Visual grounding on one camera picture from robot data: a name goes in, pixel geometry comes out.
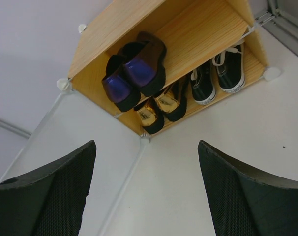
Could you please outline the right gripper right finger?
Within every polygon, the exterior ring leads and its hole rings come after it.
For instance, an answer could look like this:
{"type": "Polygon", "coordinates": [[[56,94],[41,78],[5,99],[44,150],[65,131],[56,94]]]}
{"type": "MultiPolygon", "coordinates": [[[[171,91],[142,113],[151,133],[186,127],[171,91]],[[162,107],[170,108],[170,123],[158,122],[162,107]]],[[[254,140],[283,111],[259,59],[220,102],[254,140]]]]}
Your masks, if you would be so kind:
{"type": "Polygon", "coordinates": [[[205,141],[198,155],[218,236],[298,236],[298,181],[239,161],[205,141]]]}

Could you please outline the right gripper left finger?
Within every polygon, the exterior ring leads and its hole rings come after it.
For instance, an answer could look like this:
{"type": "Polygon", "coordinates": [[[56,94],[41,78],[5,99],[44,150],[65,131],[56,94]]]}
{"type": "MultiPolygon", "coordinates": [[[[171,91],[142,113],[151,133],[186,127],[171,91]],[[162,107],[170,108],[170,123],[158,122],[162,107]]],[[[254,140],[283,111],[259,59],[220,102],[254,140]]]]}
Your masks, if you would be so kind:
{"type": "Polygon", "coordinates": [[[0,183],[0,236],[77,236],[89,194],[96,144],[0,183]]]}

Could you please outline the black white sneaker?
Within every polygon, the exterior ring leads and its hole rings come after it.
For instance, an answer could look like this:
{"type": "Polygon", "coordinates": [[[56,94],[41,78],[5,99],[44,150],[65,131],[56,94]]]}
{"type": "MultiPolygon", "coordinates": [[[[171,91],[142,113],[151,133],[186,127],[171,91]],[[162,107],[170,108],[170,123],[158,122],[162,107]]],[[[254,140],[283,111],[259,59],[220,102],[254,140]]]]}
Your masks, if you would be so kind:
{"type": "Polygon", "coordinates": [[[212,58],[219,86],[225,93],[236,93],[244,87],[246,79],[243,62],[244,40],[240,40],[212,58]]]}
{"type": "Polygon", "coordinates": [[[211,62],[195,68],[190,75],[193,99],[199,105],[207,105],[216,97],[216,89],[212,83],[211,62]]]}

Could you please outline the gold loafer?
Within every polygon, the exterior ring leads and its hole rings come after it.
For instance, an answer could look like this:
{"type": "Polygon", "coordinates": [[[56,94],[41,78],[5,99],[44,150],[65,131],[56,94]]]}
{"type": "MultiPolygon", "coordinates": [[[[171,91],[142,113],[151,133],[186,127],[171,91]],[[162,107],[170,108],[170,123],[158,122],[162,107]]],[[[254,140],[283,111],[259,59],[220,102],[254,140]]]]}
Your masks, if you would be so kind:
{"type": "Polygon", "coordinates": [[[188,79],[183,77],[153,96],[158,108],[170,122],[181,119],[187,109],[188,79]]]}
{"type": "Polygon", "coordinates": [[[140,119],[141,126],[148,134],[155,134],[163,128],[164,117],[153,98],[136,105],[134,111],[140,119]]]}

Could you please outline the purple pointed loafer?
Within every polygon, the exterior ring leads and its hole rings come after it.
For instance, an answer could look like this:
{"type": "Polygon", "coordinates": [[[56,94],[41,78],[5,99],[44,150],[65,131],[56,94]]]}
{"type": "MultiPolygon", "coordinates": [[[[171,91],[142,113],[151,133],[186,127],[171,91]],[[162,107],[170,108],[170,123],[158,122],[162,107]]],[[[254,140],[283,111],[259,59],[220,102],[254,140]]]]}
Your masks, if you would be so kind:
{"type": "Polygon", "coordinates": [[[163,61],[167,48],[155,35],[142,31],[136,41],[125,44],[120,50],[125,57],[123,68],[129,81],[145,96],[158,93],[165,85],[163,61]]]}
{"type": "Polygon", "coordinates": [[[138,104],[141,98],[139,88],[149,82],[137,58],[145,46],[144,42],[128,43],[107,62],[102,85],[109,100],[121,112],[127,112],[138,104]]]}

